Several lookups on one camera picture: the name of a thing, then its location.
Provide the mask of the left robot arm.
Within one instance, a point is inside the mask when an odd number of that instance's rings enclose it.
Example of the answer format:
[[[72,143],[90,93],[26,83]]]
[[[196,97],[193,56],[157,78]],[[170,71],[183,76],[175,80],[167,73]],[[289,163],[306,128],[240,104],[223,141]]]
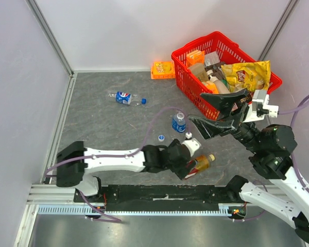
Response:
[[[76,141],[57,155],[56,185],[81,191],[90,201],[98,202],[103,196],[101,171],[132,171],[159,173],[170,170],[184,179],[192,170],[191,158],[201,144],[195,139],[179,142],[174,139],[169,146],[145,145],[132,150],[97,150],[86,148]]]

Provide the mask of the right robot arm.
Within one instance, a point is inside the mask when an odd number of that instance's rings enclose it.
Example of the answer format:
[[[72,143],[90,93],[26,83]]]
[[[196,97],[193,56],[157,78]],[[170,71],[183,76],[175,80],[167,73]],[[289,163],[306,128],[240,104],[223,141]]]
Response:
[[[201,93],[200,96],[219,112],[216,120],[188,117],[202,137],[232,135],[252,153],[249,161],[253,169],[287,195],[287,200],[282,200],[237,175],[227,184],[226,198],[233,203],[243,200],[277,216],[309,244],[309,183],[291,159],[297,146],[293,129],[286,125],[269,125],[259,130],[255,125],[265,116],[280,114],[278,106],[269,104],[267,91],[256,90],[251,94],[243,89],[229,94]]]

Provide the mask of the white blue bottle cap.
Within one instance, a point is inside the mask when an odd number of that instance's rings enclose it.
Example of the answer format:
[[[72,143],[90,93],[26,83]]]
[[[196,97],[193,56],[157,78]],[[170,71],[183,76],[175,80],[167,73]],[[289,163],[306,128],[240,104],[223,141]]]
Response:
[[[164,136],[164,135],[159,135],[159,136],[158,136],[158,140],[159,140],[160,142],[165,141],[165,136]]]

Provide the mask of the brown tea bottle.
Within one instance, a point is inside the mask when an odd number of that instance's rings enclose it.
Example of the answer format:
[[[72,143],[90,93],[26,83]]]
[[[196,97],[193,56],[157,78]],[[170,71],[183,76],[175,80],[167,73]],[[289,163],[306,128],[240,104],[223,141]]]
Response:
[[[209,155],[201,155],[199,157],[194,158],[188,164],[188,168],[192,168],[190,172],[184,177],[184,180],[189,179],[190,177],[205,171],[206,169],[211,167],[211,161],[208,158]]]

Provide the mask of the blue Pocari Sweat bottle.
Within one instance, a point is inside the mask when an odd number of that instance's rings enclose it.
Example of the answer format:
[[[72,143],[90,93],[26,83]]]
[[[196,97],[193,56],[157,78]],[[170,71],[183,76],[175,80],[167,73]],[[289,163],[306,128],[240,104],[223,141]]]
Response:
[[[185,115],[181,112],[178,111],[173,118],[172,118],[172,128],[178,132],[178,133],[183,133],[186,130],[186,122],[185,122]]]

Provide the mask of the yellow tea bottle cap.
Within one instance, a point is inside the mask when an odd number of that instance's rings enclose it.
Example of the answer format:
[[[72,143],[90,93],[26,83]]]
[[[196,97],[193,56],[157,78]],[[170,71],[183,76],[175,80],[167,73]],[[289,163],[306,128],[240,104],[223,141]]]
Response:
[[[211,162],[215,160],[215,156],[213,154],[209,154],[208,158]]]

